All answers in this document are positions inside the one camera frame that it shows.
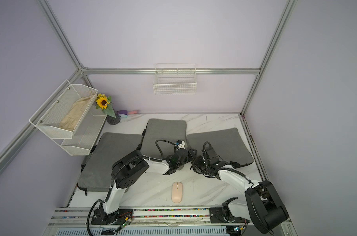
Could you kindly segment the pink computer mouse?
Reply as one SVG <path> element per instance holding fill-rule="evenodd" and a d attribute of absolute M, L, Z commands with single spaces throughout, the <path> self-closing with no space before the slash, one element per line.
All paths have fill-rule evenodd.
<path fill-rule="evenodd" d="M 181 182 L 174 182 L 172 184 L 172 202 L 180 203 L 183 195 L 183 184 Z"/>

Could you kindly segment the grey laptop bag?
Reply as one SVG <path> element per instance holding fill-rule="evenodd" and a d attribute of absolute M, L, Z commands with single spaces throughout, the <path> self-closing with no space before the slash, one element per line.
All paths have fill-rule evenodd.
<path fill-rule="evenodd" d="M 185 121 L 150 119 L 146 126 L 141 153 L 148 157 L 161 159 L 162 156 L 155 141 L 167 140 L 174 144 L 178 140 L 185 141 L 186 128 Z"/>
<path fill-rule="evenodd" d="M 197 151 L 198 156 L 202 155 L 203 144 L 210 142 L 215 152 L 223 160 L 231 162 L 234 168 L 248 166 L 254 162 L 237 128 L 189 134 L 186 142 L 190 149 Z"/>
<path fill-rule="evenodd" d="M 84 192 L 107 192 L 112 165 L 142 143 L 141 134 L 104 133 L 84 165 L 77 187 Z"/>

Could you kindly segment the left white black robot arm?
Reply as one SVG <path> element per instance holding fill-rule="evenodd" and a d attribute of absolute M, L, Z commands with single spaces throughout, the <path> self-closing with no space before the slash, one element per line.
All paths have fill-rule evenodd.
<path fill-rule="evenodd" d="M 146 156 L 137 149 L 113 164 L 111 183 L 106 198 L 96 200 L 89 210 L 86 219 L 88 235 L 93 235 L 90 230 L 91 217 L 99 220 L 100 225 L 118 224 L 121 219 L 120 226 L 114 231 L 115 235 L 118 234 L 132 221 L 132 210 L 123 214 L 119 213 L 120 201 L 126 189 L 135 184 L 146 172 L 171 175 L 193 161 L 198 154 L 195 149 L 187 149 L 183 140 L 173 143 L 158 139 L 155 145 L 160 152 L 160 158 Z"/>

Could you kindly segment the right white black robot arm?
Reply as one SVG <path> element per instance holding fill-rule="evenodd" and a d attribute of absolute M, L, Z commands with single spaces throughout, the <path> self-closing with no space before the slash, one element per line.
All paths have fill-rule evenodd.
<path fill-rule="evenodd" d="M 244 194 L 244 199 L 231 197 L 221 207 L 210 209 L 210 219 L 222 223 L 243 223 L 238 231 L 252 223 L 262 234 L 272 234 L 273 229 L 288 220 L 289 213 L 270 181 L 258 181 L 234 168 L 235 163 L 224 160 L 210 142 L 205 142 L 202 153 L 188 151 L 192 170 L 206 178 L 218 179 Z"/>

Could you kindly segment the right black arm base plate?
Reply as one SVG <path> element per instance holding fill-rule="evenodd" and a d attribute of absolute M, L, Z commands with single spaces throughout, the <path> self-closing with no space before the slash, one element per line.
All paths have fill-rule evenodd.
<path fill-rule="evenodd" d="M 211 223 L 249 223 L 248 219 L 236 217 L 231 214 L 228 209 L 223 207 L 211 207 L 210 221 Z"/>

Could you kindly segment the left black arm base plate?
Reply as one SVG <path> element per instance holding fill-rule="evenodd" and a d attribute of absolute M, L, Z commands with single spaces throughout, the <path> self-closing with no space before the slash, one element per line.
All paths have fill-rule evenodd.
<path fill-rule="evenodd" d="M 132 209 L 118 209 L 113 213 L 105 213 L 104 207 L 100 206 L 95 209 L 91 224 L 92 225 L 121 225 L 126 218 L 131 219 L 133 216 Z"/>

